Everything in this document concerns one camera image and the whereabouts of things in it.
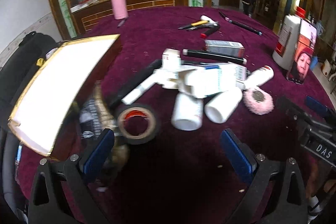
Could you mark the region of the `black pen case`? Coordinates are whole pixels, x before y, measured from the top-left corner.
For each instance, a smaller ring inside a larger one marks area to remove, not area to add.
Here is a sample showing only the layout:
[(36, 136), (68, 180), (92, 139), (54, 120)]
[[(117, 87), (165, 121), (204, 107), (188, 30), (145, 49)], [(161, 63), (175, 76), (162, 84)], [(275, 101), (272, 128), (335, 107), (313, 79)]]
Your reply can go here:
[(143, 68), (137, 72), (134, 76), (127, 80), (122, 87), (118, 89), (115, 93), (112, 93), (107, 97), (107, 105), (109, 110), (115, 110), (120, 104), (121, 100), (127, 96), (131, 91), (133, 91), (138, 85), (144, 82), (148, 77), (150, 77), (155, 69), (159, 69), (162, 65), (161, 59), (156, 59), (150, 63), (147, 67)]

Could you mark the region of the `open white small carton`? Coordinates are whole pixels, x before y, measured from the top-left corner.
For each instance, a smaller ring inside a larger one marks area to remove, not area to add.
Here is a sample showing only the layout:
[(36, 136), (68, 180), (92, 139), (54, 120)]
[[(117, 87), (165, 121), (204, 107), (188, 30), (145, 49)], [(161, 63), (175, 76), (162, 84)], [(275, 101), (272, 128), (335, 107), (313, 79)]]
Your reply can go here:
[(180, 67), (180, 51), (165, 49), (162, 54), (162, 66), (155, 71), (157, 84), (165, 89), (178, 89), (178, 70)]

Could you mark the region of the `pink fluffy round puff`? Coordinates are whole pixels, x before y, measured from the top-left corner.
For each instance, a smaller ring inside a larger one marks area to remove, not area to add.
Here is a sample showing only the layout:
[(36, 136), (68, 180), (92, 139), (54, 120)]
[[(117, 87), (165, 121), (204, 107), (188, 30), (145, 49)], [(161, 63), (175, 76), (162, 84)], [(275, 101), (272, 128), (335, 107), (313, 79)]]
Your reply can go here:
[(257, 115), (268, 114), (274, 109), (272, 96), (259, 87), (245, 90), (243, 102), (250, 112)]

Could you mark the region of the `gold-edged white storage box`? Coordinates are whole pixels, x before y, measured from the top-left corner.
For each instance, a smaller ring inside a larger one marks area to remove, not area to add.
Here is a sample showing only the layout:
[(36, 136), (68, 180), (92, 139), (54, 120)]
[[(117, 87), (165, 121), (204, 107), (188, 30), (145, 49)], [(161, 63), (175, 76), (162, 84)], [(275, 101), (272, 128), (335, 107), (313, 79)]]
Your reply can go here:
[(86, 101), (120, 50), (118, 34), (62, 44), (19, 96), (8, 119), (11, 132), (26, 147), (50, 156), (72, 102)]

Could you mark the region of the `white grey marker pen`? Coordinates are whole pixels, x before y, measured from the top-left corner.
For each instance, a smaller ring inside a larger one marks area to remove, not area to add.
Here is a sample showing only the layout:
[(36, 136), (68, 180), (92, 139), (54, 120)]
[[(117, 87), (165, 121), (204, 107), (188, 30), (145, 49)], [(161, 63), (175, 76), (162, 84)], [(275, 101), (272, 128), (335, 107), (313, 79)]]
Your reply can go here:
[(121, 101), (125, 105), (131, 105), (134, 103), (139, 97), (141, 97), (145, 92), (147, 92), (150, 88), (152, 88), (157, 83), (158, 76), (156, 74), (152, 74), (147, 79), (145, 79), (142, 83), (140, 83), (135, 89), (133, 89), (129, 94), (127, 94)]

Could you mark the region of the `black leather sofa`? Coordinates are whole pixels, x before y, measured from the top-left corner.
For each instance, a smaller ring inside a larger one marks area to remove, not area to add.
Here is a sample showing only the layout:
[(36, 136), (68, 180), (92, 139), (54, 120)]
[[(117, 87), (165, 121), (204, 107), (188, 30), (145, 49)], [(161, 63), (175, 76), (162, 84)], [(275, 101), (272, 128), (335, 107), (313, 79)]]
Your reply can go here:
[(30, 32), (1, 69), (1, 115), (7, 115), (39, 67), (37, 61), (57, 47), (49, 35)]

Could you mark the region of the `black gold perfume box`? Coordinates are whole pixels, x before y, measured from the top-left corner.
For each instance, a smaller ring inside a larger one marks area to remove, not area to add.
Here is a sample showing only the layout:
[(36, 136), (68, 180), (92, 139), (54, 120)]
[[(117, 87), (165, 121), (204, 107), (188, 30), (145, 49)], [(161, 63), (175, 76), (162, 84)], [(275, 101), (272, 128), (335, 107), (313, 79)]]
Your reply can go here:
[(111, 129), (114, 132), (114, 146), (109, 161), (114, 165), (124, 165), (128, 158), (128, 147), (125, 138), (116, 125), (116, 119), (111, 114), (104, 101), (101, 90), (101, 82), (94, 84), (93, 92), (80, 110), (79, 122), (81, 138), (85, 141), (97, 139), (103, 129)]

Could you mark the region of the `pink thermos bottle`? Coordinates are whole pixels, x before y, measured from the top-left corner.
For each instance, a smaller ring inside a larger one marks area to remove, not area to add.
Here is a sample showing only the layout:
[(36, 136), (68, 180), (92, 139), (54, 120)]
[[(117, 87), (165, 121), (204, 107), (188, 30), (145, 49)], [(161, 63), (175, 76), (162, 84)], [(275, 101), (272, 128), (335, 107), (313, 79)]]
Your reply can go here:
[(111, 0), (114, 18), (122, 20), (128, 17), (126, 0)]

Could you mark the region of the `white small tube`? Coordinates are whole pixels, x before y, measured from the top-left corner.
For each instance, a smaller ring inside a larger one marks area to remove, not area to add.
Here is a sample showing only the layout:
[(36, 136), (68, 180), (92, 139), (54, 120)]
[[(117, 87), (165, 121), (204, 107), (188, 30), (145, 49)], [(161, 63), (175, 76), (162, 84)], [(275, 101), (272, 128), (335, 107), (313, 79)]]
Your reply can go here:
[(207, 23), (211, 24), (211, 25), (218, 25), (218, 22), (212, 20), (211, 18), (209, 18), (208, 16), (205, 16), (205, 15), (201, 16), (201, 20), (202, 21), (207, 21)]

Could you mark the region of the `black marker white caps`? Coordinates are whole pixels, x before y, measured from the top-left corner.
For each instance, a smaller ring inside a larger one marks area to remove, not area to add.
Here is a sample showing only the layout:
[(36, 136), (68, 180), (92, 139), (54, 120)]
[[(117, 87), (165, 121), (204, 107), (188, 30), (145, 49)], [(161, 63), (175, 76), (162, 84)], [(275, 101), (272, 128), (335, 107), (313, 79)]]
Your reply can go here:
[(221, 53), (207, 52), (207, 51), (196, 51), (183, 49), (182, 54), (187, 57), (194, 57), (199, 59), (215, 60), (221, 62), (231, 62), (238, 65), (246, 65), (247, 59), (243, 57), (235, 57), (230, 55), (224, 55)]

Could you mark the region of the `blue white medicine box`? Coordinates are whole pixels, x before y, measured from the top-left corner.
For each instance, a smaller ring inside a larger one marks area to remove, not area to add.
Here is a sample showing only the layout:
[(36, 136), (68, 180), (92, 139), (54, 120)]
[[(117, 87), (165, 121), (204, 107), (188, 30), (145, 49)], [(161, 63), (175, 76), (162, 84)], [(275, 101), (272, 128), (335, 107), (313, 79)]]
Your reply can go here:
[(178, 72), (178, 90), (203, 99), (235, 87), (242, 87), (247, 68), (232, 63), (214, 65), (182, 65)]

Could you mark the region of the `black tape roll red core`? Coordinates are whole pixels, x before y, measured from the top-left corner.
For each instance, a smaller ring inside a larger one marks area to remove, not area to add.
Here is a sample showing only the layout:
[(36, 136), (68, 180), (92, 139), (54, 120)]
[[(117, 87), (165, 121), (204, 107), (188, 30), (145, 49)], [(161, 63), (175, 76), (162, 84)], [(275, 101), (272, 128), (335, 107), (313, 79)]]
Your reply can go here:
[(116, 112), (117, 127), (127, 144), (144, 144), (154, 139), (161, 128), (154, 110), (134, 103), (122, 106)]

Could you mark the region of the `white pill bottle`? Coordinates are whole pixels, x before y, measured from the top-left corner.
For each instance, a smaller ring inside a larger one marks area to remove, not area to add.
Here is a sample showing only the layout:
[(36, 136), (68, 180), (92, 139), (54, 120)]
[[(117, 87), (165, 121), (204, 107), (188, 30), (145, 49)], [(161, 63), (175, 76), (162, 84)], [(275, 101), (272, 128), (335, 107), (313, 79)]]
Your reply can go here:
[(234, 87), (216, 95), (205, 105), (205, 114), (210, 121), (225, 123), (242, 100), (243, 93), (239, 87)]
[(175, 99), (171, 124), (182, 131), (195, 131), (202, 126), (203, 100), (178, 93)]

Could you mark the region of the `black marker red cap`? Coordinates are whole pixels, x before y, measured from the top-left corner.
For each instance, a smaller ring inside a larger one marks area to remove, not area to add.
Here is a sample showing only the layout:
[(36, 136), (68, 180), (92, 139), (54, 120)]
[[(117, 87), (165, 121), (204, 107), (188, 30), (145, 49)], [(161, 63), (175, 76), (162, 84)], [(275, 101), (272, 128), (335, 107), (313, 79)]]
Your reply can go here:
[(210, 35), (214, 34), (218, 30), (220, 30), (221, 25), (220, 24), (204, 24), (202, 25), (203, 28), (206, 28), (207, 30), (201, 33), (201, 38), (206, 39)]

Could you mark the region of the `small pen near thermos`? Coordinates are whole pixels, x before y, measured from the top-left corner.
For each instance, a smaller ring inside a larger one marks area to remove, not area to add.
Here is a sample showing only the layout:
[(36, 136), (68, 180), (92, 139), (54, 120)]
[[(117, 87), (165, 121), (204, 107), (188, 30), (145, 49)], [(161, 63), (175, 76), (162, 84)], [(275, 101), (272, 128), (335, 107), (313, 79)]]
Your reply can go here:
[(121, 20), (120, 23), (117, 25), (117, 28), (120, 28), (126, 22), (126, 20), (127, 18)]

